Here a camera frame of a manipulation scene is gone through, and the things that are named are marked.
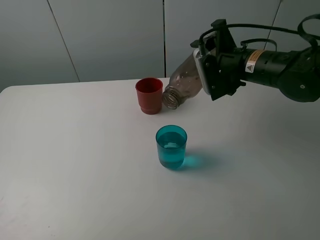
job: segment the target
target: warning label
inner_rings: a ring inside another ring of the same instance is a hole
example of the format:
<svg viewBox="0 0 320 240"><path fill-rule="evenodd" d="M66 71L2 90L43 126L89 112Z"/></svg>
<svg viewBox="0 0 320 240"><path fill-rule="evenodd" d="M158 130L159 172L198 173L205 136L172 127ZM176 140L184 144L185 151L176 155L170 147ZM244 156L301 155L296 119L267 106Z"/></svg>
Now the warning label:
<svg viewBox="0 0 320 240"><path fill-rule="evenodd" d="M247 73L253 73L255 70L255 65L256 62L258 60L258 58L261 56L261 54L264 52L265 50L255 50L249 57L248 61L246 62L245 65L245 71Z"/></svg>

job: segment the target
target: plastic bottle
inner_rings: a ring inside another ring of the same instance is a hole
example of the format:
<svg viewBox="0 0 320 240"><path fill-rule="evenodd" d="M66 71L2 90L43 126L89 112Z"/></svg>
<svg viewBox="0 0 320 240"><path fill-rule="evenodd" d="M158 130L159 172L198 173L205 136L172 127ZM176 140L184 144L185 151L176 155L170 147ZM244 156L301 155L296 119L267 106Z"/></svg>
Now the plastic bottle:
<svg viewBox="0 0 320 240"><path fill-rule="evenodd" d="M191 54L172 74L162 94L162 102L169 109L177 109L202 88L196 62Z"/></svg>

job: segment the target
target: black cable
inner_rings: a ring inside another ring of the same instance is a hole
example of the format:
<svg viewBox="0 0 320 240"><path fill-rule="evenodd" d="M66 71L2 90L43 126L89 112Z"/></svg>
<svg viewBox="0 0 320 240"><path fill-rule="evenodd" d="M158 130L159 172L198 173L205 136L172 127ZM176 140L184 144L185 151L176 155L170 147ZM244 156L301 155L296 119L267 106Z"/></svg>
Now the black cable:
<svg viewBox="0 0 320 240"><path fill-rule="evenodd" d="M314 35L311 35L309 33L306 33L306 31L304 30L303 27L303 23L311 20L311 19L317 19L320 20L320 14L314 14L311 16L307 16L305 17L298 25L298 33L300 35L300 37L302 37L304 40L306 40L312 47L312 51L315 52L318 49L318 42L317 42L317 38Z"/></svg>
<svg viewBox="0 0 320 240"><path fill-rule="evenodd" d="M275 51L277 52L278 45L277 45L276 41L274 41L272 39L268 39L268 38L252 38L252 39L241 41L240 44L243 48L247 48L248 44L253 44L253 43L258 43L258 42L273 44L275 46Z"/></svg>
<svg viewBox="0 0 320 240"><path fill-rule="evenodd" d="M221 26L215 26L211 28L210 30L204 32L200 35L199 38L199 51L201 55L204 55L206 52L205 49L205 43L204 43L204 37L212 32L225 29L225 28L255 28L255 29L266 29L266 30L273 30L273 31L279 31L284 32L288 34L296 34L301 35L298 31L290 30L283 27L277 27L277 26L265 26L265 25L259 25L259 24L247 24L247 23L236 23L236 24L227 24L227 25L221 25ZM320 40L320 36L308 34L309 36L313 37L314 39Z"/></svg>

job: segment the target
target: red plastic cup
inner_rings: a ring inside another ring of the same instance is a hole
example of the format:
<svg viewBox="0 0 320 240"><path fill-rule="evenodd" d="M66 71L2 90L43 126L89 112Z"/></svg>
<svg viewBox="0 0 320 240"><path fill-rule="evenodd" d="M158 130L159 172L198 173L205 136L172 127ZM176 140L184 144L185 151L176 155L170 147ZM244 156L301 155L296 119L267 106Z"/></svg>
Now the red plastic cup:
<svg viewBox="0 0 320 240"><path fill-rule="evenodd" d="M135 85L138 102L145 114L157 114L162 109L162 88L164 84L158 78L147 77Z"/></svg>

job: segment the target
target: teal glass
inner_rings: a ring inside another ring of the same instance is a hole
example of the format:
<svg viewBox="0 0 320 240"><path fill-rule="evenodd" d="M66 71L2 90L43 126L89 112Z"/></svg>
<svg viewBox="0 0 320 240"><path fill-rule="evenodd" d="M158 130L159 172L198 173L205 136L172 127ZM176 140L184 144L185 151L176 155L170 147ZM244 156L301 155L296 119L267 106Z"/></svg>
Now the teal glass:
<svg viewBox="0 0 320 240"><path fill-rule="evenodd" d="M176 125L167 125L155 135L160 163L168 169L178 169L184 163L187 133Z"/></svg>

